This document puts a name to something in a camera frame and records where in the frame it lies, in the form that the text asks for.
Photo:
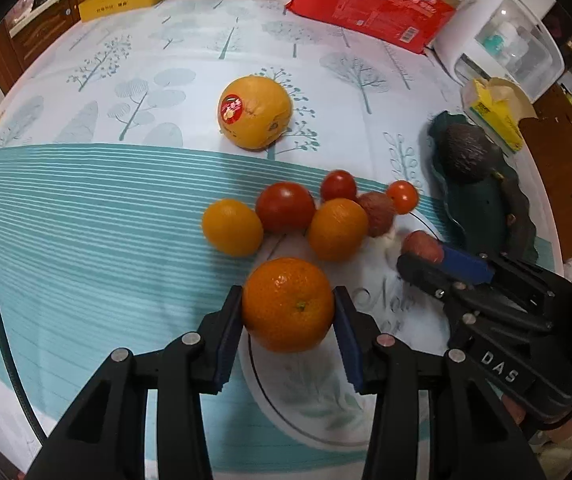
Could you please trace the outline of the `person's right hand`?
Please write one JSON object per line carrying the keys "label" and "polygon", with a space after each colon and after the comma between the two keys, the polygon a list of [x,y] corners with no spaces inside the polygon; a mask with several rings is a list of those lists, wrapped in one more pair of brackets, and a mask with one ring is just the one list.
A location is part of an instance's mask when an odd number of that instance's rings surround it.
{"label": "person's right hand", "polygon": [[502,393],[500,399],[524,434],[542,434],[541,439],[544,444],[551,443],[561,448],[572,448],[572,410],[560,419],[541,422],[506,393]]}

